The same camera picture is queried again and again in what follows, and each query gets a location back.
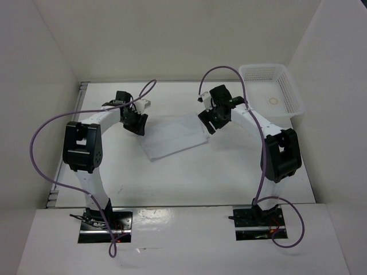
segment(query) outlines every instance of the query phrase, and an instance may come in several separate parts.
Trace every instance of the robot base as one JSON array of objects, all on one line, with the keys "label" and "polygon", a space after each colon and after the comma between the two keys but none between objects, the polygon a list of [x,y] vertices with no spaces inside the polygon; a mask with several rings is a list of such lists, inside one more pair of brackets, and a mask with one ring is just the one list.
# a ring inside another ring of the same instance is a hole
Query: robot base
[{"label": "robot base", "polygon": [[[127,209],[114,209],[110,226],[114,236],[117,238],[123,233],[125,236],[118,242],[131,242],[132,211]],[[82,222],[80,225],[78,243],[111,243],[111,237],[106,229],[97,228]]]},{"label": "robot base", "polygon": [[275,239],[288,238],[283,212],[280,207],[271,216],[262,219],[254,218],[251,205],[248,207],[234,207],[233,216],[228,218],[235,222],[237,241],[271,239],[272,233],[277,230],[280,230],[280,232],[275,235]]}]

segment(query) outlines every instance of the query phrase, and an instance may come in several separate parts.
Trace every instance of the black joint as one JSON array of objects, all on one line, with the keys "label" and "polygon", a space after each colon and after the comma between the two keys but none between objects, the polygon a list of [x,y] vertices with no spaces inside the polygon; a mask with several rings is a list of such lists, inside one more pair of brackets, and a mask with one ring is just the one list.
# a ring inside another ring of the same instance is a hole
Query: black joint
[{"label": "black joint", "polygon": [[260,208],[259,205],[254,205],[253,201],[255,199],[252,200],[252,206],[251,206],[251,211],[252,211],[252,215],[253,218],[257,221],[261,221],[262,219],[267,219],[271,216],[273,216],[276,212],[276,210],[278,209],[279,205],[275,205],[273,208],[268,209],[268,210],[262,210]]},{"label": "black joint", "polygon": [[145,124],[147,119],[148,115],[145,113],[141,115],[135,111],[126,112],[123,120],[124,128],[136,135],[143,136],[145,135]]},{"label": "black joint", "polygon": [[[105,206],[105,208],[102,209],[102,211],[106,216],[108,224],[112,224],[114,219],[114,212],[112,210],[112,204],[110,199],[108,200],[107,205]],[[86,208],[84,217],[89,221],[104,222],[99,210],[91,210],[90,208]]]},{"label": "black joint", "polygon": [[[85,139],[85,144],[77,141]],[[103,157],[101,129],[99,124],[81,124],[70,121],[65,130],[63,161],[73,171],[92,173],[99,167]]]},{"label": "black joint", "polygon": [[132,99],[132,95],[125,91],[117,91],[115,100],[129,102]]},{"label": "black joint", "polygon": [[[282,130],[275,136],[268,135],[265,145],[267,179],[278,183],[287,176],[293,176],[302,166],[297,133],[293,129]],[[263,161],[263,154],[261,154],[261,169]]]},{"label": "black joint", "polygon": [[201,112],[198,117],[212,135],[215,133],[214,128],[221,129],[231,121],[231,109],[244,103],[244,99],[240,96],[232,98],[225,85],[217,86],[211,89],[209,93],[215,107],[211,110]]}]

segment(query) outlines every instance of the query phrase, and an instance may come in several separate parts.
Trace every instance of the black bracket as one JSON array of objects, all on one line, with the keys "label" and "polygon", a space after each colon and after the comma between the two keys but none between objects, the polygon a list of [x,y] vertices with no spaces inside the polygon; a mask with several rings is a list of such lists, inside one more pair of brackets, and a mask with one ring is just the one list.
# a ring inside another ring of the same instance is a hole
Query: black bracket
[{"label": "black bracket", "polygon": [[[293,129],[282,130],[275,136],[268,135],[265,144],[267,153],[265,175],[269,180],[278,183],[287,176],[293,176],[302,166],[297,133]],[[260,166],[263,167],[263,154]]]},{"label": "black bracket", "polygon": [[[108,199],[108,203],[107,203],[106,207],[103,209],[103,213],[106,216],[106,219],[107,219],[108,223],[112,223],[114,221],[114,219],[113,219],[114,213],[112,211],[112,204],[111,204],[110,199]],[[101,213],[100,213],[99,210],[91,210],[90,208],[86,208],[85,213],[84,213],[83,216],[86,217],[86,219],[89,219],[89,220],[103,222],[103,218],[102,218]]]},{"label": "black bracket", "polygon": [[[104,103],[102,106],[118,106],[128,103],[131,100],[132,95],[128,92],[117,91],[115,100]],[[134,103],[120,108],[120,121],[123,123],[123,127],[136,135],[143,136],[145,134],[147,119],[147,114],[141,114],[136,111]]]},{"label": "black bracket", "polygon": [[[77,141],[86,139],[86,144]],[[81,124],[70,121],[67,124],[64,138],[63,161],[73,171],[92,173],[99,167],[103,157],[102,136],[99,124]]]},{"label": "black bracket", "polygon": [[262,221],[263,219],[268,219],[269,217],[273,216],[279,207],[279,205],[275,205],[268,210],[262,210],[259,205],[253,204],[253,200],[251,204],[251,213],[253,218],[257,221]]},{"label": "black bracket", "polygon": [[231,121],[231,109],[244,103],[244,99],[240,96],[232,98],[225,85],[215,87],[209,93],[212,97],[213,108],[202,111],[198,117],[212,135],[216,132],[214,128],[222,129]]},{"label": "black bracket", "polygon": [[256,206],[252,205],[251,208],[233,210],[233,216],[229,216],[228,219],[235,221],[238,227],[265,226],[269,224],[271,218],[279,215],[281,209],[276,205],[272,209],[262,212],[263,214],[259,215]]}]

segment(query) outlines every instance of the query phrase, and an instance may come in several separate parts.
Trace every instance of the white plastic basket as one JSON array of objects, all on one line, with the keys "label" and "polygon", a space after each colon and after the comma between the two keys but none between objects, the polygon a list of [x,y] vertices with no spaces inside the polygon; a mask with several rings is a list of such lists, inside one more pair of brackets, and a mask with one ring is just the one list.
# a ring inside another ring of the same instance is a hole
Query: white plastic basket
[{"label": "white plastic basket", "polygon": [[264,117],[293,117],[304,112],[298,88],[281,64],[243,65],[247,100]]}]

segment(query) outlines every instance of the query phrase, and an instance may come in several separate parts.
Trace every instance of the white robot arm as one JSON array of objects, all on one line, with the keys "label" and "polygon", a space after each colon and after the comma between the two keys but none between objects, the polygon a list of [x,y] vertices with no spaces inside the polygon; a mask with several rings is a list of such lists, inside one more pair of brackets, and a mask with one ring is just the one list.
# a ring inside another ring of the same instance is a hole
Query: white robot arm
[{"label": "white robot arm", "polygon": [[[111,107],[130,102],[131,95],[127,92],[117,91],[116,99],[103,104],[103,112],[96,113],[81,121],[70,121],[67,124],[64,139],[63,161],[78,177],[81,188],[92,194],[107,219],[112,217],[112,206],[109,197],[103,188],[99,166],[103,157],[102,134],[111,126],[122,122],[125,129],[137,134],[145,134],[145,123],[148,118],[144,114],[150,106],[150,101],[140,99],[128,107],[108,110]],[[89,195],[85,195],[85,218],[89,221],[100,221],[98,207]]]},{"label": "white robot arm", "polygon": [[[266,138],[266,147],[263,148],[267,153],[266,178],[259,199],[269,196],[279,197],[289,177],[294,175],[302,165],[296,132],[293,129],[285,130],[272,124],[254,111],[251,106],[247,109],[244,99],[242,97],[232,98],[225,85],[203,93],[198,100],[203,102],[205,107],[198,117],[210,134],[215,133],[214,128],[220,129],[229,121],[233,121],[249,131],[252,136],[260,139],[259,129],[249,110],[252,111]],[[260,208],[260,215],[267,215],[276,210],[277,203],[276,199],[268,199],[259,202],[256,207]]]}]

